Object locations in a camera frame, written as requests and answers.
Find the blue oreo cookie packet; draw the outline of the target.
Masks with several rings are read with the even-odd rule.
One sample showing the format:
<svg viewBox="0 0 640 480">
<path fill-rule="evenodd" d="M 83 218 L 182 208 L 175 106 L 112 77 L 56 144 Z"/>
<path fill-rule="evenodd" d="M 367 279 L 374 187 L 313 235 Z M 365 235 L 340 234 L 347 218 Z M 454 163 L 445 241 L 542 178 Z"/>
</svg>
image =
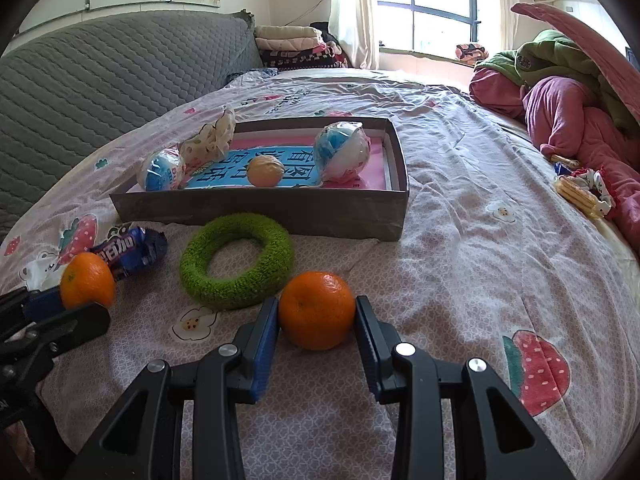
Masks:
<svg viewBox="0 0 640 480">
<path fill-rule="evenodd" d="M 168 241 L 164 232 L 143 226 L 114 226 L 106 240 L 90 249 L 110 268 L 116 282 L 144 273 L 162 260 Z"/>
</svg>

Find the red white toy egg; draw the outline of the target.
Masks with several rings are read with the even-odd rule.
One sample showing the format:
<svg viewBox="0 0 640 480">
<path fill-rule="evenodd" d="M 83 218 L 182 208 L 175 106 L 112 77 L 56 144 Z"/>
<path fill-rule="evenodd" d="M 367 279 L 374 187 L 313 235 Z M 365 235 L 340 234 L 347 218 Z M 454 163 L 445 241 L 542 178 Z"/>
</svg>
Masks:
<svg viewBox="0 0 640 480">
<path fill-rule="evenodd" d="M 184 174 L 184 163 L 176 146 L 168 146 L 147 157 L 137 174 L 146 192 L 176 190 Z"/>
</svg>

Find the orange tangerine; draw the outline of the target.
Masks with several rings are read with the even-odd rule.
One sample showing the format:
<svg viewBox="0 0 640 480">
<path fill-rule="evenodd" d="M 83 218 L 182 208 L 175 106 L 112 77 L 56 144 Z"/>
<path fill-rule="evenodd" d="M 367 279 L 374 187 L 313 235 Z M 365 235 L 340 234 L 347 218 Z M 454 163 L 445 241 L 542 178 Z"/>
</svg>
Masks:
<svg viewBox="0 0 640 480">
<path fill-rule="evenodd" d="M 83 252 L 66 266 L 61 278 L 60 295 L 66 310 L 87 304 L 109 308 L 115 300 L 116 283 L 101 257 L 92 252 Z"/>
<path fill-rule="evenodd" d="M 279 300 L 286 338 L 297 347 L 326 351 L 337 347 L 354 324 L 356 300 L 347 283 L 329 272 L 309 271 L 292 278 Z"/>
</svg>

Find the walnut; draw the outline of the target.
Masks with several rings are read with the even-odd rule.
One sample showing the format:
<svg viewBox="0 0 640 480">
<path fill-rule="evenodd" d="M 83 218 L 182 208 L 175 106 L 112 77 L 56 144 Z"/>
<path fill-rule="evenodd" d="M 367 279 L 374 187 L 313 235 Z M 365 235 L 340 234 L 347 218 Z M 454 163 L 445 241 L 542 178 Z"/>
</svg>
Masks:
<svg viewBox="0 0 640 480">
<path fill-rule="evenodd" d="M 284 175 L 284 166 L 277 157 L 258 155 L 247 165 L 246 177 L 256 188 L 275 188 Z"/>
</svg>

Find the blue white toy egg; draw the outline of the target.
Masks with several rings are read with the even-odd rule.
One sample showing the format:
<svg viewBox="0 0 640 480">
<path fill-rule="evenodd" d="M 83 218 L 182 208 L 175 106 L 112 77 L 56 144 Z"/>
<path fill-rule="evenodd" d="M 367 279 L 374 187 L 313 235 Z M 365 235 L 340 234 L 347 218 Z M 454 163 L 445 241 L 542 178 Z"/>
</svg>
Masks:
<svg viewBox="0 0 640 480">
<path fill-rule="evenodd" d="M 356 179 L 371 154 L 371 140 L 361 122 L 332 122 L 314 138 L 314 164 L 322 183 Z"/>
</svg>

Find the snack packets by quilt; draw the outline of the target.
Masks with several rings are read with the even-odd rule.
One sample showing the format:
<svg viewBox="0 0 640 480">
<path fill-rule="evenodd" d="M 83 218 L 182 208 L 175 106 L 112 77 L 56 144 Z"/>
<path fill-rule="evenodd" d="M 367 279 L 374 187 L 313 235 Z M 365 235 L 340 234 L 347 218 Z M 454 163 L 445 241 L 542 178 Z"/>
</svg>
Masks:
<svg viewBox="0 0 640 480">
<path fill-rule="evenodd" d="M 550 157 L 556 177 L 555 191 L 591 218 L 612 218 L 618 209 L 615 194 L 608 189 L 603 168 L 583 167 L 578 160 Z"/>
</svg>

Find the pink blue book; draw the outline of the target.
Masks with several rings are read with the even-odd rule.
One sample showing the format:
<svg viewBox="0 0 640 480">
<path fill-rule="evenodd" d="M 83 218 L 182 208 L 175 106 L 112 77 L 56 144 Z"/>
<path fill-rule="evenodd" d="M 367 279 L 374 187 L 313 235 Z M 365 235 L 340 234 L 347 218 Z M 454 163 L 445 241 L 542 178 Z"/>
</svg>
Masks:
<svg viewBox="0 0 640 480">
<path fill-rule="evenodd" d="M 284 175 L 276 188 L 360 188 L 389 191 L 393 188 L 386 162 L 384 136 L 364 129 L 371 140 L 369 162 L 356 179 L 347 183 L 322 183 L 314 164 L 314 138 L 321 131 L 286 134 L 282 130 L 233 138 L 230 150 L 220 162 L 209 162 L 193 171 L 184 168 L 179 190 L 197 188 L 246 188 L 248 163 L 258 155 L 272 155 L 282 162 Z"/>
</svg>

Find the grey cardboard box tray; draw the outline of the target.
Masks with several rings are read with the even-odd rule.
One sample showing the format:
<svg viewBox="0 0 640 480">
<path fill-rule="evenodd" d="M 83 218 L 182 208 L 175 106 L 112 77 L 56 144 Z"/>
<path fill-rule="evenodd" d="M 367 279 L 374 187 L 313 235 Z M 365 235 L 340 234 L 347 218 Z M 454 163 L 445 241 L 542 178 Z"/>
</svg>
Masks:
<svg viewBox="0 0 640 480">
<path fill-rule="evenodd" d="M 131 177 L 110 197 L 124 221 L 202 226 L 226 214 L 254 212 L 280 222 L 293 234 L 397 242 L 404 227 L 409 185 L 396 128 L 387 118 L 355 120 L 363 125 L 372 141 L 371 158 L 356 182 L 295 188 L 249 185 L 145 192 L 137 186 L 137 179 Z"/>
</svg>

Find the pink strawberry bed sheet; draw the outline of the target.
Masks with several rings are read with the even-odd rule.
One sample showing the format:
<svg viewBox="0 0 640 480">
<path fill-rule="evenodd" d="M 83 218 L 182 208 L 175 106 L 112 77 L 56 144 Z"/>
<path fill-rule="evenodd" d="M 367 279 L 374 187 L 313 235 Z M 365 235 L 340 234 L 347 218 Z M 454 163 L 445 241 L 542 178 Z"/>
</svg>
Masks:
<svg viewBox="0 0 640 480">
<path fill-rule="evenodd" d="M 577 479 L 604 479 L 639 423 L 639 267 L 615 231 L 605 237 L 552 188 L 554 171 L 495 116 L 443 86 L 384 77 L 277 76 L 232 82 L 112 141 L 70 170 L 1 245 L 1 293 L 40 284 L 63 236 L 89 217 L 104 240 L 119 218 L 110 194 L 145 156 L 190 138 L 225 108 L 238 122 L 359 116 L 394 124 L 408 170 L 401 239 L 292 236 L 293 275 L 329 271 L 403 340 L 436 359 L 479 356 L 508 384 L 520 343 L 535 334 L 547 360 L 568 364 L 558 402 L 536 416 Z M 191 362 L 230 340 L 255 308 L 218 314 L 201 341 L 170 332 L 201 310 L 179 261 L 197 226 L 149 223 L 166 258 L 117 286 L 108 333 L 66 353 L 38 387 L 58 430 L 79 451 L 152 359 Z M 306 352 L 280 336 L 265 396 L 239 406 L 247 479 L 388 479 L 396 406 L 375 403 L 355 341 Z"/>
</svg>

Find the pink quilt pile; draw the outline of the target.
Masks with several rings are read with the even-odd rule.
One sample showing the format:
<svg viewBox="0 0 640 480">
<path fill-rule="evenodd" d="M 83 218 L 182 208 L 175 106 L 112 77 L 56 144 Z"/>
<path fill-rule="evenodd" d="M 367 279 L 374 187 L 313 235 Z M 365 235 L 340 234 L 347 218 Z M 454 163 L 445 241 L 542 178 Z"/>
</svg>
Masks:
<svg viewBox="0 0 640 480">
<path fill-rule="evenodd" d="M 598 64 L 604 60 L 611 64 L 627 61 L 593 28 L 555 6 L 515 3 L 511 10 L 562 32 Z M 639 78 L 638 70 L 634 68 L 632 73 Z M 628 93 L 631 110 L 639 121 L 639 83 L 633 84 Z M 639 246 L 639 135 L 621 133 L 585 84 L 550 76 L 531 89 L 518 89 L 492 70 L 477 72 L 474 68 L 470 95 L 488 110 L 525 124 L 530 140 L 544 156 L 560 155 L 576 159 L 587 168 L 603 168 L 608 189 L 618 201 L 613 220 L 629 245 Z"/>
</svg>

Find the folded blankets stack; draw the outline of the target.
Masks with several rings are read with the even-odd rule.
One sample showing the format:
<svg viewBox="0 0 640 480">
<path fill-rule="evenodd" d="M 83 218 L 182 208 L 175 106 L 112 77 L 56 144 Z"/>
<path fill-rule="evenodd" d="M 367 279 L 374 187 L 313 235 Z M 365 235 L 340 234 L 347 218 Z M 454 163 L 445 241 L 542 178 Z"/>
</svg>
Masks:
<svg viewBox="0 0 640 480">
<path fill-rule="evenodd" d="M 325 22 L 309 26 L 255 28 L 255 42 L 262 65 L 286 70 L 307 68 L 352 68 L 352 62 Z"/>
</svg>

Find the patterned bag on sill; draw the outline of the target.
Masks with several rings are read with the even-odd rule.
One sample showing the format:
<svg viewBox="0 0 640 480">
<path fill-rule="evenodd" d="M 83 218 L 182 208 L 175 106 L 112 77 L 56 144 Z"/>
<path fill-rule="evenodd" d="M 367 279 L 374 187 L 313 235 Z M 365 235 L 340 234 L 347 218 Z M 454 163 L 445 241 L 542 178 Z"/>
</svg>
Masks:
<svg viewBox="0 0 640 480">
<path fill-rule="evenodd" d="M 457 60 L 467 66 L 475 66 L 477 63 L 481 63 L 488 58 L 487 50 L 476 42 L 458 44 L 454 53 L 456 54 Z"/>
</svg>

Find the green blanket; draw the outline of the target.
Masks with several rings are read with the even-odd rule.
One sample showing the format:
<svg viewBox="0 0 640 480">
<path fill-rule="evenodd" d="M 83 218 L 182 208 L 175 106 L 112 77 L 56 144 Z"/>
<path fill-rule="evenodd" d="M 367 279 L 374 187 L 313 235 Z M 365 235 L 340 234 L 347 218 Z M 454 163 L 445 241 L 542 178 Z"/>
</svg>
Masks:
<svg viewBox="0 0 640 480">
<path fill-rule="evenodd" d="M 518 89 L 531 89 L 541 79 L 561 76 L 585 84 L 597 97 L 625 136 L 638 136 L 638 118 L 631 110 L 628 90 L 639 78 L 627 62 L 598 64 L 562 32 L 547 29 L 515 50 L 498 52 L 478 63 L 475 70 L 492 70 Z"/>
</svg>

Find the black television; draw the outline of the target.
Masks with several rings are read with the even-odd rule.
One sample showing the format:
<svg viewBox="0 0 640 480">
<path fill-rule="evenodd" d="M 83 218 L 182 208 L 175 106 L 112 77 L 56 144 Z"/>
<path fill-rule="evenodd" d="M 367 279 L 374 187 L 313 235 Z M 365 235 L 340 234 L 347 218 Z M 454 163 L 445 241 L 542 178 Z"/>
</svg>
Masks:
<svg viewBox="0 0 640 480">
<path fill-rule="evenodd" d="M 636 56 L 634 55 L 634 51 L 631 50 L 630 47 L 626 47 L 625 48 L 625 52 L 626 52 L 626 59 L 627 61 L 634 66 L 634 68 L 636 70 L 640 70 L 640 62 L 637 60 Z"/>
</svg>

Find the left cream curtain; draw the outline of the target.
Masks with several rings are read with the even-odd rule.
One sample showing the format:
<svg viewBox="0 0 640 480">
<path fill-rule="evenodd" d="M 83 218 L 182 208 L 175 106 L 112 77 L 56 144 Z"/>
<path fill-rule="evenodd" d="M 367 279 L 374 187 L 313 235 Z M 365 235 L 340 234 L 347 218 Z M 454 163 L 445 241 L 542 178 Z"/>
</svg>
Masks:
<svg viewBox="0 0 640 480">
<path fill-rule="evenodd" d="M 355 68 L 376 70 L 380 64 L 376 10 L 378 0 L 331 0 L 329 31 Z"/>
</svg>

